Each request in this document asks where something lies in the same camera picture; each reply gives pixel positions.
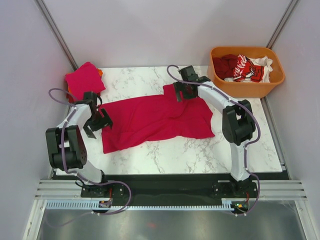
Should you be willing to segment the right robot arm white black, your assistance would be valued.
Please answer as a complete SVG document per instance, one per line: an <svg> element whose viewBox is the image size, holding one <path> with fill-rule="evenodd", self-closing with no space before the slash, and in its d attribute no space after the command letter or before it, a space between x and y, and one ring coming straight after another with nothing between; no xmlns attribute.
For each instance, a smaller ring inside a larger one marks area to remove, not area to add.
<svg viewBox="0 0 320 240"><path fill-rule="evenodd" d="M191 65L183 68L169 65L166 71L176 81L173 86L177 101L201 98L221 113L222 133L231 151L230 175L235 179L229 184L229 191L235 197L242 196L247 191L244 180L251 175L247 164L248 145L261 137L250 102L228 95L208 77L199 76Z"/></svg>

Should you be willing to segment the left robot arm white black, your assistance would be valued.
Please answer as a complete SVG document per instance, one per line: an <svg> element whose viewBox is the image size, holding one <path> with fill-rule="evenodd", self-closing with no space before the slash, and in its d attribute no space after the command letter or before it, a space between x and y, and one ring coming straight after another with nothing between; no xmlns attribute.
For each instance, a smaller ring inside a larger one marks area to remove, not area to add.
<svg viewBox="0 0 320 240"><path fill-rule="evenodd" d="M92 191L99 197L106 196L110 185L104 181L104 172L96 168L89 160L81 131L95 138L93 132L105 127L112 128L113 121L102 108L101 97L88 91L83 99L69 103L70 112L56 127L45 132L49 164L92 185Z"/></svg>

